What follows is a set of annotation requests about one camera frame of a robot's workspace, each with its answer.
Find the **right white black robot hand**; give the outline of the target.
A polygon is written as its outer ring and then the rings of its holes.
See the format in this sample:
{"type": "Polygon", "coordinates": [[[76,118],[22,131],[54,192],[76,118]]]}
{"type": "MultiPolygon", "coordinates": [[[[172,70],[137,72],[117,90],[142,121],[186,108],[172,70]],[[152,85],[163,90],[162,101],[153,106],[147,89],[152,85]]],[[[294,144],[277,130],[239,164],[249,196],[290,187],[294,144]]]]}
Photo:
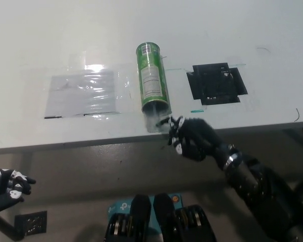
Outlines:
{"type": "Polygon", "coordinates": [[[176,152],[193,161],[202,161],[207,156],[215,159],[218,167],[224,169],[238,156],[238,150],[226,144],[215,130],[201,118],[169,116],[156,124],[156,127],[169,125],[168,145],[176,152]]]}

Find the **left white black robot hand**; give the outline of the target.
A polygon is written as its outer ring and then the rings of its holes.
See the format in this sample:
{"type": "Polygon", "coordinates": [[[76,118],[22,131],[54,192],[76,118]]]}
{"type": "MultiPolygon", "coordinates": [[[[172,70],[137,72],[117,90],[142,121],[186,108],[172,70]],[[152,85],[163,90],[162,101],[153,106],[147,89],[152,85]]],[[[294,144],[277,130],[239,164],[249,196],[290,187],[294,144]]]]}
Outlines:
{"type": "Polygon", "coordinates": [[[34,184],[36,180],[17,170],[0,168],[0,212],[23,202],[34,184]]]}

